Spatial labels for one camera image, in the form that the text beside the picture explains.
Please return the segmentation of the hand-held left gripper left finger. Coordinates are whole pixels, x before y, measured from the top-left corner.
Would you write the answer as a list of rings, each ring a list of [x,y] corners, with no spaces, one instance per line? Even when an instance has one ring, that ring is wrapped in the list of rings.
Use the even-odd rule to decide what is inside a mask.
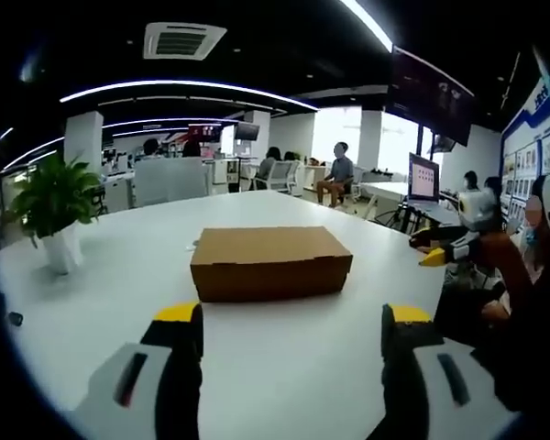
[[[198,439],[203,355],[202,305],[162,309],[93,372],[74,428],[86,439]]]

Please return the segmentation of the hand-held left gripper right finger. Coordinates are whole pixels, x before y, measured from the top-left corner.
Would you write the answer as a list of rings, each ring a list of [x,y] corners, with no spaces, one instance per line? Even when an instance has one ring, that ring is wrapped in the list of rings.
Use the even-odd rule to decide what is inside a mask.
[[[517,418],[473,349],[442,337],[421,309],[383,306],[380,352],[380,439],[496,439]]]

